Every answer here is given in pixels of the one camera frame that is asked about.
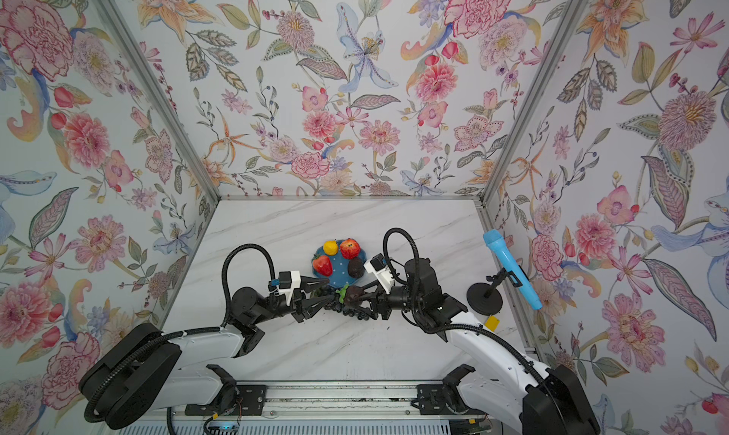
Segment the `dark grape bunch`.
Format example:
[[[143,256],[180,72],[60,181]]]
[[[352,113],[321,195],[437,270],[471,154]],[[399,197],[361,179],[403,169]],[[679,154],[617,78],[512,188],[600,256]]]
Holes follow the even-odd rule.
[[[341,304],[338,302],[338,294],[336,293],[337,290],[339,290],[339,289],[336,289],[336,288],[333,288],[330,286],[326,286],[322,289],[317,290],[314,294],[319,297],[320,296],[335,296],[336,300],[334,300],[334,302],[332,302],[332,304],[328,304],[328,306],[325,309],[328,311],[341,313],[341,315],[345,315],[348,317],[357,318],[353,312],[350,312],[349,310],[347,310],[345,308],[344,304]]]

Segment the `red strawberry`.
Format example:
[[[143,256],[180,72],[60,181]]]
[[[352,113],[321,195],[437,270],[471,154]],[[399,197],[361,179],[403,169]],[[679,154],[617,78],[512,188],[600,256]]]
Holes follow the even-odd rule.
[[[323,277],[331,277],[333,274],[333,266],[330,257],[327,255],[317,255],[311,262],[312,269],[318,275]]]

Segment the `black avocado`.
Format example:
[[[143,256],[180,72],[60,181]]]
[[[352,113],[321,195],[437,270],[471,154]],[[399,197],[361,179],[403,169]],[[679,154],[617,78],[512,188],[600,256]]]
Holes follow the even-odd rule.
[[[360,258],[353,258],[347,264],[347,274],[353,279],[358,280],[366,273],[365,263]]]

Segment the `blue polka dot plate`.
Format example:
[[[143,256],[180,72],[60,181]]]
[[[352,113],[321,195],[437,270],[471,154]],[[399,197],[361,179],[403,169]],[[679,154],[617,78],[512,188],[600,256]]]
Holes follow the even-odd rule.
[[[345,240],[345,239],[340,239],[340,240],[336,240],[336,241],[340,245],[340,243],[343,240]],[[366,261],[366,252],[364,251],[364,249],[362,247],[361,247],[361,249],[362,249],[362,251],[361,251],[360,256],[358,256],[358,258],[360,258],[363,262],[365,262]],[[323,246],[319,247],[314,252],[311,262],[314,260],[314,258],[317,255],[325,255],[325,253],[323,251]],[[349,260],[342,258],[342,256],[340,255],[340,252],[338,252],[338,254],[336,256],[330,256],[330,260],[331,260],[331,263],[333,266],[333,274],[331,277],[323,277],[322,275],[318,275],[317,273],[314,272],[314,275],[318,278],[328,278],[330,280],[330,284],[328,286],[336,288],[336,289],[340,289],[340,288],[345,287],[346,285],[352,286],[359,280],[359,279],[353,280],[347,274],[347,264],[349,264]]]

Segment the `yellow lemon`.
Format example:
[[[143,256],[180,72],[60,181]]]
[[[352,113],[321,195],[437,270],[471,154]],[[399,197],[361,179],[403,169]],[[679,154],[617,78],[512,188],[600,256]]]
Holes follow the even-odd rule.
[[[327,256],[336,256],[339,252],[339,244],[335,240],[327,241],[323,245],[323,251]]]

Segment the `red apple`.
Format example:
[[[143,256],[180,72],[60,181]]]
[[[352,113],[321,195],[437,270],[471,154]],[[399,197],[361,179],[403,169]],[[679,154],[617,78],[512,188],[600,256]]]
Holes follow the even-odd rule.
[[[358,258],[361,251],[361,246],[355,239],[343,240],[339,245],[340,255],[347,260]]]

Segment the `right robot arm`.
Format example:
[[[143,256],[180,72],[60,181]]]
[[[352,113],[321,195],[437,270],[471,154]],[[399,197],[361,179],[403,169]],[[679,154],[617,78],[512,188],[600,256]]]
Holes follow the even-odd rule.
[[[466,353],[471,361],[448,372],[440,387],[421,385],[423,413],[493,416],[521,434],[599,434],[602,429],[577,376],[531,359],[487,329],[457,298],[444,292],[427,258],[406,263],[406,282],[396,278],[381,255],[355,258],[347,272],[367,277],[344,290],[345,304],[371,317],[411,313],[426,334]]]

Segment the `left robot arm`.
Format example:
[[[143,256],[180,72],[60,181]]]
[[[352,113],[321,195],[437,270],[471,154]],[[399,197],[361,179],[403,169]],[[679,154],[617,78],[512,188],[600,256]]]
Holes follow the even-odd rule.
[[[328,279],[284,272],[270,282],[267,296],[251,287],[227,293],[219,326],[168,334],[149,324],[134,328],[81,379],[85,421],[123,429],[161,408],[230,410],[241,392],[222,360],[251,353],[264,336],[263,322],[313,317],[328,298],[310,294],[326,286]]]

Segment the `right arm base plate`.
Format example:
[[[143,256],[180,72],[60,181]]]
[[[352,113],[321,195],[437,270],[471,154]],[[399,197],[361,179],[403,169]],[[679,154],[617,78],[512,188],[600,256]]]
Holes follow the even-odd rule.
[[[457,416],[468,414],[471,408],[466,406],[453,385],[419,384],[416,387],[416,398],[410,405],[419,410],[421,415]]]

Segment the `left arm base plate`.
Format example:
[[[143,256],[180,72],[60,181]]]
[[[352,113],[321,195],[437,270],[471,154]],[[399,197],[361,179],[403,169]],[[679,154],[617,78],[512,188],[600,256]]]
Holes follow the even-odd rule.
[[[185,416],[261,416],[266,401],[265,385],[237,385],[223,388],[206,405],[188,405]]]

